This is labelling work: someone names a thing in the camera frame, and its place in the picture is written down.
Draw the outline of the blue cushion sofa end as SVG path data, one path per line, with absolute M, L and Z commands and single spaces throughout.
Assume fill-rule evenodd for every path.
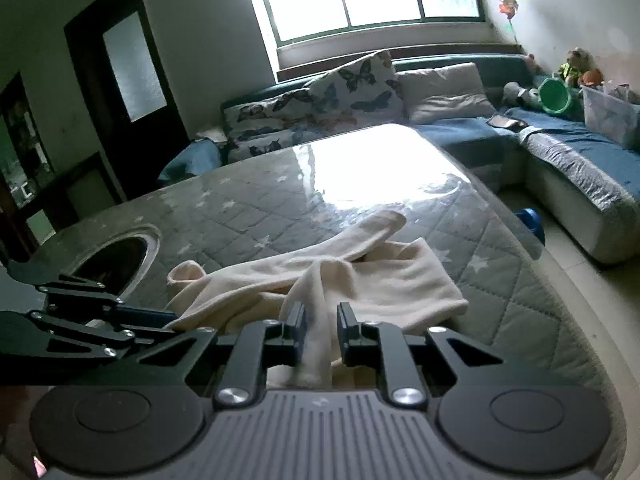
M 171 185 L 221 166 L 222 158 L 217 145 L 209 139 L 196 140 L 168 162 L 158 180 L 162 185 Z

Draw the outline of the colourful pinwheel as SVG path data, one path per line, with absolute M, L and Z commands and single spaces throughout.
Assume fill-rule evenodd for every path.
M 518 44 L 518 35 L 513 25 L 513 19 L 518 13 L 518 0 L 499 0 L 499 12 L 506 17 L 514 42 Z

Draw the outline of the dark door with glass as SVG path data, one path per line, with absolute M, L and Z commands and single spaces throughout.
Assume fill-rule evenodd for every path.
M 189 137 L 143 0 L 93 1 L 64 34 L 94 130 L 125 196 L 155 190 Z

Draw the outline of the grey plain pillow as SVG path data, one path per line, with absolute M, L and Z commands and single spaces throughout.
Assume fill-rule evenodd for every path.
M 428 125 L 442 119 L 491 117 L 496 109 L 474 63 L 397 74 L 409 122 Z

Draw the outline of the cream white sweater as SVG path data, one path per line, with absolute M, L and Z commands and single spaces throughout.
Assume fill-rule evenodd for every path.
M 251 322 L 284 320 L 300 302 L 307 319 L 302 360 L 270 366 L 268 387 L 363 386 L 370 374 L 352 372 L 342 362 L 338 304 L 348 302 L 360 321 L 394 324 L 409 335 L 469 307 L 424 238 L 392 239 L 406 222 L 399 212 L 380 210 L 317 245 L 213 273 L 183 261 L 167 277 L 168 308 L 176 315 L 168 326 L 236 334 Z

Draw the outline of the clear plastic storage box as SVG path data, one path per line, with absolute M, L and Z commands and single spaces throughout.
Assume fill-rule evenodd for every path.
M 639 147 L 639 107 L 615 96 L 582 87 L 587 128 L 606 136 L 622 148 Z

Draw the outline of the green plastic basin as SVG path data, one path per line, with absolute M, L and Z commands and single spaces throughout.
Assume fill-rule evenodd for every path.
M 573 95 L 564 81 L 558 78 L 546 78 L 538 88 L 542 109 L 555 116 L 565 114 L 573 103 Z

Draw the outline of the blue ball on floor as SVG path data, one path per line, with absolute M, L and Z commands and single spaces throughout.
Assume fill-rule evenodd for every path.
M 522 208 L 514 212 L 521 222 L 536 237 L 541 238 L 544 235 L 544 227 L 538 212 L 533 208 Z

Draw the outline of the plush toy on sofa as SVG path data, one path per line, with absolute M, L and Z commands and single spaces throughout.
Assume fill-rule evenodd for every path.
M 580 86 L 596 88 L 603 82 L 601 71 L 582 48 L 575 48 L 567 52 L 566 61 L 559 67 L 558 74 L 564 84 L 570 88 L 579 88 Z

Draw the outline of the grey quilted sofa throw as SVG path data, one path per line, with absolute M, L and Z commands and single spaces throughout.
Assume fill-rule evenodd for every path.
M 624 207 L 639 210 L 639 200 L 619 180 L 590 162 L 574 148 L 541 128 L 527 127 L 516 135 L 521 147 L 546 162 L 573 183 L 590 203 L 605 212 Z

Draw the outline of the blue corner sofa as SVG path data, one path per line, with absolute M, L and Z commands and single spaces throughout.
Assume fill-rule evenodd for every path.
M 532 74 L 524 58 L 518 58 L 516 62 L 526 83 L 510 81 L 500 89 L 503 107 L 495 107 L 495 114 L 489 118 L 442 119 L 417 125 L 409 122 L 404 102 L 404 119 L 384 125 L 403 126 L 420 134 L 486 182 L 497 186 L 524 182 L 593 259 L 616 263 L 638 255 L 639 211 L 627 207 L 600 211 L 559 170 L 522 148 L 516 135 L 527 127 L 541 128 L 622 182 L 639 199 L 638 152 L 622 148 L 606 136 L 590 131 L 584 122 L 551 116 L 536 107 L 519 106 L 515 101 L 519 93 L 536 98 L 538 90 L 529 82 Z M 273 96 L 244 103 L 280 96 L 306 86 L 312 79 L 297 87 L 281 88 Z M 220 112 L 222 137 L 215 144 L 221 157 L 228 158 L 224 111 L 244 103 L 226 105 Z

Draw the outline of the butterfly print pillow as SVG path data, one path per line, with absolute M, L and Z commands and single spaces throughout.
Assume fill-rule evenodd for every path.
M 401 122 L 405 116 L 392 57 L 378 51 L 330 70 L 302 88 L 224 111 L 229 162 Z

